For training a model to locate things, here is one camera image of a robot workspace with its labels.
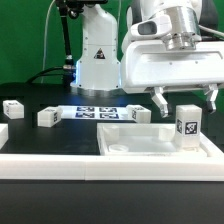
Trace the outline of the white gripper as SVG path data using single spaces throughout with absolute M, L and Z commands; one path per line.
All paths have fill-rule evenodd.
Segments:
M 121 86 L 127 93 L 149 92 L 162 118 L 169 116 L 164 90 L 203 87 L 204 111 L 216 111 L 224 83 L 224 42 L 200 42 L 195 50 L 169 51 L 160 40 L 131 43 L 121 61 Z

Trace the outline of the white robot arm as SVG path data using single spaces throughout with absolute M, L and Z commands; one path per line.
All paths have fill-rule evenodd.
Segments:
M 203 90 L 214 112 L 224 84 L 224 42 L 205 41 L 199 24 L 203 10 L 213 7 L 211 0 L 132 0 L 118 59 L 118 22 L 99 4 L 86 3 L 71 86 L 88 95 L 148 93 L 163 117 L 171 112 L 165 92 Z

